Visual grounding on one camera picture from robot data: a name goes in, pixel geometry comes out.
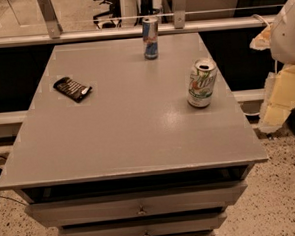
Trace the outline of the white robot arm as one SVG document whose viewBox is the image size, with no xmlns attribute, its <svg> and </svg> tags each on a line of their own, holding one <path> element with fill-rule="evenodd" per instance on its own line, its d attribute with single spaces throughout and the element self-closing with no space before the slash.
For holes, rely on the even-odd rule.
<svg viewBox="0 0 295 236">
<path fill-rule="evenodd" d="M 283 65 L 281 71 L 269 72 L 259 111 L 259 130 L 271 134 L 282 127 L 295 108 L 295 0 L 285 3 L 274 22 L 251 40 L 250 47 L 269 48 L 274 65 Z"/>
</svg>

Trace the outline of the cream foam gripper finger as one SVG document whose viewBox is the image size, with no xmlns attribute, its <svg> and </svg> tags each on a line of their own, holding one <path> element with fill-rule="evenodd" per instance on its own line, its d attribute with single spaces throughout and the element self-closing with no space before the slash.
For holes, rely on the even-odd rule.
<svg viewBox="0 0 295 236">
<path fill-rule="evenodd" d="M 258 128 L 271 134 L 282 127 L 295 108 L 295 65 L 285 64 L 277 74 L 269 72 L 265 82 Z"/>
</svg>

